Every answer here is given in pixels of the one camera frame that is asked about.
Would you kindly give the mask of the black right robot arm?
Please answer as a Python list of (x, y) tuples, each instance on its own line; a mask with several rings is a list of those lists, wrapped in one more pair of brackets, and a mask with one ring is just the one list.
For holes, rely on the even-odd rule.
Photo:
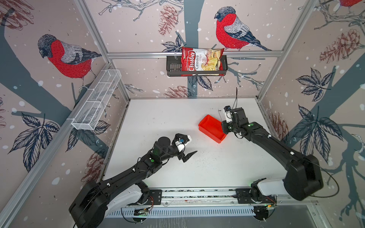
[(258, 145), (286, 170), (283, 179), (259, 179), (251, 184), (251, 199), (260, 203), (268, 196), (289, 195), (302, 201), (324, 187), (318, 159), (313, 155), (303, 155), (273, 137), (257, 122), (249, 122), (243, 108), (224, 108), (224, 134), (234, 133), (238, 139)]

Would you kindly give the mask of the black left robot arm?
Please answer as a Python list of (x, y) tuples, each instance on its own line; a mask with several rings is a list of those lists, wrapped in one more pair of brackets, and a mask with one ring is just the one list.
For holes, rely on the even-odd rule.
[(114, 209), (147, 202), (150, 189), (143, 181), (171, 158), (188, 161), (195, 154), (184, 154), (191, 141), (191, 136), (184, 134), (176, 134), (173, 140), (161, 137), (131, 168), (100, 182), (87, 182), (69, 207), (75, 227), (96, 228)]

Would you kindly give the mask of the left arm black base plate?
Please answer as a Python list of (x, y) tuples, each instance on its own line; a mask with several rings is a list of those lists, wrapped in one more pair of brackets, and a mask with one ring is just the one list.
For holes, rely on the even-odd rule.
[(144, 192), (141, 198), (134, 205), (160, 205), (162, 201), (162, 190), (150, 190), (149, 193)]

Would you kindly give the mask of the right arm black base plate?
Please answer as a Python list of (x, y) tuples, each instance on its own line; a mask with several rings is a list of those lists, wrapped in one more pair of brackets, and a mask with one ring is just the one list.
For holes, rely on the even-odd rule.
[(251, 188), (238, 188), (235, 189), (238, 204), (276, 204), (277, 198), (275, 195), (264, 196), (258, 191), (254, 190), (252, 193)]

